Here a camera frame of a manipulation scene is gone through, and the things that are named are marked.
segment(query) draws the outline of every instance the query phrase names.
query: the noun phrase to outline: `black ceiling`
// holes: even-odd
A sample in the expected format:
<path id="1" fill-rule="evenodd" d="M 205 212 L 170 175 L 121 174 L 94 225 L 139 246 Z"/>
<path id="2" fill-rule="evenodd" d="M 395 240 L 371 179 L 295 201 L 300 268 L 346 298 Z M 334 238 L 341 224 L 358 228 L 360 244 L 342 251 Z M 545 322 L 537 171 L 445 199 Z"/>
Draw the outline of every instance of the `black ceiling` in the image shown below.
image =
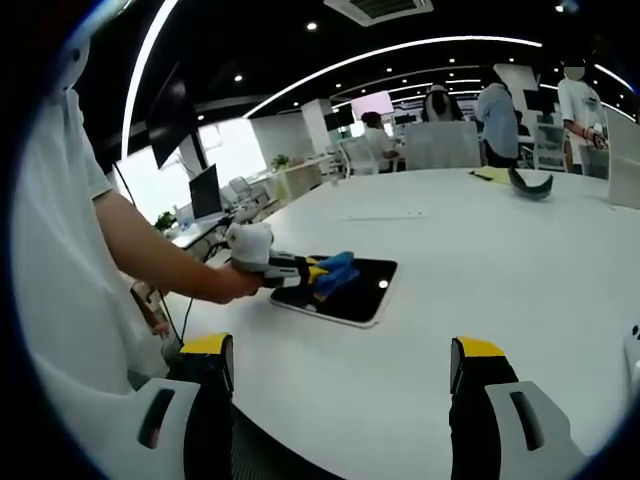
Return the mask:
<path id="1" fill-rule="evenodd" d="M 492 65 L 507 62 L 509 58 L 532 65 L 543 82 L 557 84 L 561 76 L 554 73 L 553 68 L 559 66 L 564 55 L 580 51 L 591 52 L 595 63 L 640 85 L 640 65 L 634 62 L 637 39 L 633 39 L 633 31 L 627 37 L 626 29 L 615 28 L 622 12 L 616 9 L 615 2 L 582 1 L 575 15 L 557 13 L 554 9 L 557 3 L 558 0 L 526 3 L 433 0 L 435 11 L 432 13 L 365 28 L 325 6 L 322 0 L 180 0 L 147 62 L 132 123 L 144 120 L 176 63 L 180 63 L 194 100 L 205 110 L 202 112 L 204 122 L 211 122 L 241 116 L 261 99 L 355 55 L 413 40 L 451 35 L 508 36 L 542 42 L 544 48 L 456 42 L 397 50 L 320 76 L 274 101 L 256 116 L 274 115 L 291 110 L 294 102 L 303 104 L 336 93 L 341 93 L 339 98 L 348 99 L 360 95 L 360 88 L 345 90 L 380 79 L 388 80 L 376 84 L 379 89 L 434 81 L 443 83 L 450 79 L 449 66 Z M 162 0 L 134 2 L 92 40 L 89 63 L 77 89 L 85 127 L 98 152 L 109 144 L 112 155 L 119 151 L 114 142 L 122 127 L 131 73 L 143 38 L 161 4 Z M 306 30 L 306 24 L 311 21 L 318 24 L 315 32 Z M 456 59 L 455 64 L 449 63 L 450 58 Z M 403 75 L 441 67 L 446 70 Z M 455 78 L 482 78 L 478 70 L 463 69 L 454 73 Z M 240 83 L 233 80 L 237 74 L 243 76 Z M 633 111 L 630 92 L 612 79 L 600 73 L 596 75 L 605 102 L 622 103 L 623 109 Z M 408 82 L 401 83 L 402 78 Z M 402 91 L 394 95 L 399 98 L 416 93 Z M 621 94 L 625 94 L 625 99 L 620 99 Z M 220 106 L 221 100 L 231 106 L 213 109 Z M 143 133 L 133 141 L 133 148 L 145 141 Z"/>

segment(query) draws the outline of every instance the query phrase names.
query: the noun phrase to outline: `person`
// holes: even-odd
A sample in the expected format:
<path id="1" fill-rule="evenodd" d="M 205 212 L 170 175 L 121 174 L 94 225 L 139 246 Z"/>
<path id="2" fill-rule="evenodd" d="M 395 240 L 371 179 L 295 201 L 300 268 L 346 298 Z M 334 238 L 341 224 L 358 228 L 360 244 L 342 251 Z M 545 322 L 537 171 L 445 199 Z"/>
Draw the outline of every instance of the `person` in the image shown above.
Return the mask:
<path id="1" fill-rule="evenodd" d="M 38 378 L 75 440 L 96 454 L 115 406 L 133 394 L 128 373 L 159 377 L 168 370 L 159 336 L 119 270 L 219 304 L 255 294 L 262 279 L 197 262 L 112 189 L 71 88 L 87 56 L 88 47 L 64 50 L 64 73 L 34 119 L 21 156 L 10 249 L 16 309 Z"/>
<path id="2" fill-rule="evenodd" d="M 529 129 L 522 123 L 522 112 L 520 110 L 516 110 L 516 120 L 518 121 L 518 135 L 530 137 Z"/>
<path id="3" fill-rule="evenodd" d="M 433 85 L 422 102 L 423 122 L 453 122 L 464 120 L 458 102 L 442 85 Z"/>
<path id="4" fill-rule="evenodd" d="M 376 160 L 378 160 L 380 173 L 390 173 L 393 171 L 390 160 L 403 162 L 404 159 L 400 153 L 393 148 L 391 139 L 387 135 L 387 132 L 384 131 L 382 117 L 378 112 L 365 112 L 362 114 L 361 120 L 365 125 L 364 136 L 369 142 Z"/>
<path id="5" fill-rule="evenodd" d="M 491 70 L 491 83 L 478 96 L 476 116 L 484 123 L 487 163 L 492 167 L 515 166 L 518 158 L 518 120 L 507 85 Z"/>
<path id="6" fill-rule="evenodd" d="M 584 81 L 585 71 L 583 60 L 570 58 L 565 61 L 565 78 L 558 84 L 558 99 L 571 143 L 572 155 L 567 161 L 567 169 L 590 175 L 590 167 L 601 163 L 602 150 L 607 146 L 604 136 L 606 120 L 598 93 Z"/>

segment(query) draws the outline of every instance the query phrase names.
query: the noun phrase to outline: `tablet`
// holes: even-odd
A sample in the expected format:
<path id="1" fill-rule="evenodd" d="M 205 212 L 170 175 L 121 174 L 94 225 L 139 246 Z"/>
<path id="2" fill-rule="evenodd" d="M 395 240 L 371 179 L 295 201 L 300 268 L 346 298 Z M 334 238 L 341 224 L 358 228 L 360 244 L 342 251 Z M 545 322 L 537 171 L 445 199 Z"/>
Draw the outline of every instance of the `tablet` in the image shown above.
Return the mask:
<path id="1" fill-rule="evenodd" d="M 327 257 L 313 255 L 312 258 L 319 261 Z M 326 320 L 360 328 L 371 327 L 377 323 L 376 312 L 398 264 L 390 260 L 356 258 L 353 267 L 359 275 L 337 288 L 323 302 L 313 296 L 313 288 L 309 285 L 278 288 L 271 294 L 271 302 Z"/>

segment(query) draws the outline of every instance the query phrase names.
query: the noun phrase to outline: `ceiling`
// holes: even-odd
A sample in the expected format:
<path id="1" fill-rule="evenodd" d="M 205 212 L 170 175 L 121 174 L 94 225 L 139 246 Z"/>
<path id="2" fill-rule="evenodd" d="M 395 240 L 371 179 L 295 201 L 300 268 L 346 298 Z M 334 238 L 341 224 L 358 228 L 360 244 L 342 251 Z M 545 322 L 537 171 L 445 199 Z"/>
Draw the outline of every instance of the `ceiling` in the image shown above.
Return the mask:
<path id="1" fill-rule="evenodd" d="M 322 0 L 180 0 L 164 24 L 146 64 L 136 97 L 131 149 L 146 145 L 143 122 L 167 75 L 180 63 L 203 123 L 244 115 L 265 98 L 325 67 L 372 50 L 405 42 L 454 35 L 492 35 L 532 40 L 543 48 L 486 41 L 415 46 L 376 55 L 315 78 L 281 96 L 255 117 L 295 110 L 315 98 L 335 103 L 369 91 L 428 82 L 480 79 L 482 69 L 464 68 L 508 62 L 531 65 L 544 83 L 561 80 L 560 60 L 589 53 L 594 63 L 640 85 L 637 54 L 615 2 L 581 1 L 578 14 L 555 11 L 557 0 L 528 3 L 491 0 L 432 0 L 434 12 L 362 27 Z M 85 128 L 102 162 L 118 158 L 124 105 L 131 73 L 162 0 L 138 0 L 98 32 L 77 89 Z M 306 25 L 315 22 L 311 32 Z M 631 92 L 600 72 L 603 101 L 633 112 Z M 241 82 L 235 82 L 236 75 Z M 472 89 L 472 85 L 448 85 Z M 416 95 L 421 88 L 392 93 Z"/>

